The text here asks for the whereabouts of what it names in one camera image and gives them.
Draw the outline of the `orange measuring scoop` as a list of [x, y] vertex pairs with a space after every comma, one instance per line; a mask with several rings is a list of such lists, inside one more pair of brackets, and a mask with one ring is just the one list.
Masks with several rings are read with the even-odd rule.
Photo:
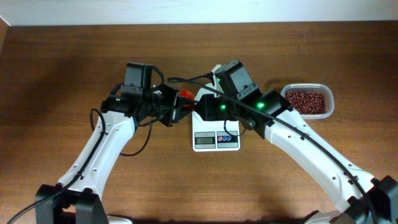
[[190, 109], [194, 110], [196, 101], [195, 101], [195, 95], [188, 91], [188, 90], [182, 90], [180, 92], [180, 96], [182, 97], [182, 108], [183, 109]]

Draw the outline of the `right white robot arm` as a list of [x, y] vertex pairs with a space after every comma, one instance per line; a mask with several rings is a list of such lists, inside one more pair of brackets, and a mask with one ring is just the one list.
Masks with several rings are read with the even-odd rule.
[[397, 223], [397, 181], [377, 180], [319, 136], [280, 93], [261, 93], [244, 65], [230, 61], [205, 75], [213, 84], [196, 111], [205, 121], [240, 121], [286, 152], [327, 193], [333, 212], [303, 223]]

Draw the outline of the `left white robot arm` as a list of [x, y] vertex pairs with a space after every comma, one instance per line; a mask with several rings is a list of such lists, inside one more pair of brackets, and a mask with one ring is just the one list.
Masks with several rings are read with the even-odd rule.
[[131, 217], [108, 215], [101, 198], [106, 181], [127, 142], [144, 119], [170, 127], [189, 114], [193, 97], [160, 83], [152, 86], [152, 73], [163, 73], [155, 66], [129, 62], [124, 82], [116, 85], [99, 109], [98, 122], [91, 122], [93, 133], [71, 168], [55, 186], [42, 185], [35, 196], [37, 223], [133, 223]]

